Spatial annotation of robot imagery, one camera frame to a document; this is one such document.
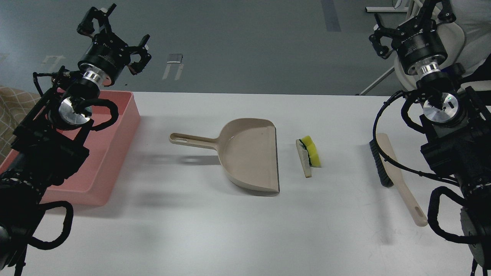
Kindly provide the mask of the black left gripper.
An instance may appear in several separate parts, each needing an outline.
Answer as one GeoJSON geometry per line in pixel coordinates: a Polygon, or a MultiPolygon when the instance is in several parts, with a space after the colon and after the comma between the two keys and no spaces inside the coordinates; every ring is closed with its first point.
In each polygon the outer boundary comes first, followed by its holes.
{"type": "Polygon", "coordinates": [[[113,33],[109,16],[116,7],[115,3],[108,9],[91,7],[77,26],[77,33],[93,39],[78,62],[78,68],[81,71],[90,67],[102,70],[106,75],[103,86],[114,85],[125,66],[134,76],[141,73],[152,59],[147,47],[149,34],[144,35],[137,46],[128,46],[113,33]],[[140,59],[130,63],[130,57],[133,55],[139,56],[140,59]]]}

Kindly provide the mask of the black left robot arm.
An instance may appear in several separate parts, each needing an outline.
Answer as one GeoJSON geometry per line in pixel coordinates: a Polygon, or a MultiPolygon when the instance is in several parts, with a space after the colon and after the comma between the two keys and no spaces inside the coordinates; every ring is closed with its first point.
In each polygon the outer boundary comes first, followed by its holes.
{"type": "Polygon", "coordinates": [[[116,124],[118,106],[100,97],[102,87],[114,85],[124,68],[137,75],[151,61],[148,34],[129,46],[113,32],[109,16],[116,6],[91,7],[77,26],[91,39],[77,70],[32,73],[40,99],[14,129],[17,156],[1,173],[1,269],[14,267],[16,276],[28,247],[52,250],[70,235],[72,204],[42,198],[79,171],[89,156],[89,134],[116,124]]]}

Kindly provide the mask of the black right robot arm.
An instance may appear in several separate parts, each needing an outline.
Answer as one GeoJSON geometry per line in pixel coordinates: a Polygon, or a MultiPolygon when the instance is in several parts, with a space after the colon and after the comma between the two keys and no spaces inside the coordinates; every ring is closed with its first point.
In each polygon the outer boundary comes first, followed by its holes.
{"type": "Polygon", "coordinates": [[[456,21],[449,0],[419,2],[419,11],[396,28],[385,27],[375,13],[369,40],[376,54],[397,54],[395,68],[417,77],[414,90],[395,92],[378,111],[370,149],[383,186],[400,184],[400,171],[459,187],[435,188],[428,203],[428,224],[443,239],[468,245],[471,275],[478,266],[490,272],[490,82],[462,81],[465,73],[456,59],[463,34],[441,39],[438,28],[456,21]],[[427,143],[420,151],[431,173],[408,168],[391,157],[388,138],[377,132],[379,118],[395,100],[404,98],[400,115],[427,143]]]}

